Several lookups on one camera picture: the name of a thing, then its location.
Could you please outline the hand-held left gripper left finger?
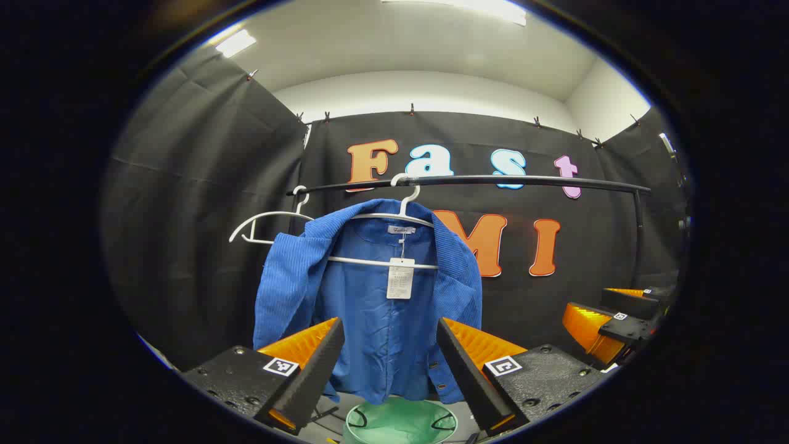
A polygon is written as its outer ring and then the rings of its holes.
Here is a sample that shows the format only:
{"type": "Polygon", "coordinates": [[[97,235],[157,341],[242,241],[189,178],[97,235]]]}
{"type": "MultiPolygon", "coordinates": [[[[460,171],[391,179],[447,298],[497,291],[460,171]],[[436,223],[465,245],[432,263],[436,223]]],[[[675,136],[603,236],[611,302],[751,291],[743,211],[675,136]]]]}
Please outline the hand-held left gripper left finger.
{"type": "Polygon", "coordinates": [[[260,350],[231,347],[182,377],[229,410],[298,435],[311,421],[344,343],[343,321],[331,318],[260,350]]]}

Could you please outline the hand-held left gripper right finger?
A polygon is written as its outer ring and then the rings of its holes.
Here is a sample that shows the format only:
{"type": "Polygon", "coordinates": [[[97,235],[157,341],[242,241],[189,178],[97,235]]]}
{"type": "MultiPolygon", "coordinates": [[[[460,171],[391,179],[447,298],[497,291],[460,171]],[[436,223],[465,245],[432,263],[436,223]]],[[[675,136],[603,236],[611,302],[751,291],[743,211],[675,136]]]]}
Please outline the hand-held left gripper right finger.
{"type": "Polygon", "coordinates": [[[488,435],[543,421],[605,374],[553,345],[526,349],[459,321],[438,321],[437,343],[475,420],[488,435]]]}

